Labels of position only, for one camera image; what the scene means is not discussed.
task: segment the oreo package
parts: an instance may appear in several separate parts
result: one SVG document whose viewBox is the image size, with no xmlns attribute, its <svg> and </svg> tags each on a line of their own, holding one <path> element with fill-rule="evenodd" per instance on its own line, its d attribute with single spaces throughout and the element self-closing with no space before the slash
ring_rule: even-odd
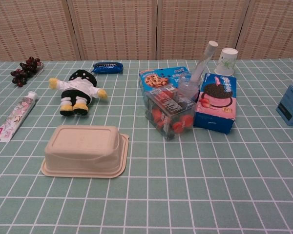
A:
<svg viewBox="0 0 293 234">
<path fill-rule="evenodd" d="M 97 62 L 93 67 L 92 72 L 96 74 L 113 74 L 123 71 L 123 64 L 120 62 Z"/>
</svg>

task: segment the stuffed toy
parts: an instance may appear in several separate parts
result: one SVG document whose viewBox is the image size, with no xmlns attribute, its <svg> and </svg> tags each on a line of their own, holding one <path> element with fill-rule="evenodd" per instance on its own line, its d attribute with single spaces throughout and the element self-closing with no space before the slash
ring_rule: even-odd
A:
<svg viewBox="0 0 293 234">
<path fill-rule="evenodd" d="M 85 70 L 74 72 L 68 82 L 60 81 L 57 78 L 49 79 L 51 89 L 63 91 L 60 108 L 60 114 L 63 116 L 71 116 L 74 113 L 84 116 L 88 113 L 87 105 L 92 98 L 106 99 L 106 91 L 96 86 L 95 77 Z"/>
</svg>

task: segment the food container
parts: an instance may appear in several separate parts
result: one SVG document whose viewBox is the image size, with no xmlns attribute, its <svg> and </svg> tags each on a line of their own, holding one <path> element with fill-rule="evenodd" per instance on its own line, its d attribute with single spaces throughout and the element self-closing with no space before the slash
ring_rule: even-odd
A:
<svg viewBox="0 0 293 234">
<path fill-rule="evenodd" d="M 146 118 L 165 137 L 192 128 L 194 102 L 177 92 L 171 84 L 146 92 Z"/>
<path fill-rule="evenodd" d="M 115 126 L 61 125 L 44 152 L 46 176 L 113 178 L 125 169 L 129 136 Z"/>
</svg>

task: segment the woven screen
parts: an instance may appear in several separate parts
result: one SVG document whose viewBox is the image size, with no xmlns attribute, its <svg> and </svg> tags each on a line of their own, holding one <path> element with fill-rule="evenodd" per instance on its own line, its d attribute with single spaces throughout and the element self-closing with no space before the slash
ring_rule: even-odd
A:
<svg viewBox="0 0 293 234">
<path fill-rule="evenodd" d="M 160 0 L 158 59 L 198 59 L 209 40 L 235 48 L 248 0 Z"/>
<path fill-rule="evenodd" d="M 80 59 L 67 14 L 61 0 L 0 0 L 0 60 Z"/>
<path fill-rule="evenodd" d="M 241 59 L 293 58 L 293 0 L 251 2 L 237 49 Z"/>
<path fill-rule="evenodd" d="M 69 0 L 81 56 L 155 59 L 156 0 Z"/>
</svg>

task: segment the paper cup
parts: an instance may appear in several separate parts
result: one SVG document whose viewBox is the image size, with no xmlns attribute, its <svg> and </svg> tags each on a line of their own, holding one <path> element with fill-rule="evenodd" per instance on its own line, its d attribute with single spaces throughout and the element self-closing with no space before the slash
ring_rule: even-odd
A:
<svg viewBox="0 0 293 234">
<path fill-rule="evenodd" d="M 233 48 L 224 48 L 221 51 L 215 73 L 223 76 L 231 76 L 234 73 L 234 64 L 238 56 L 238 51 Z"/>
</svg>

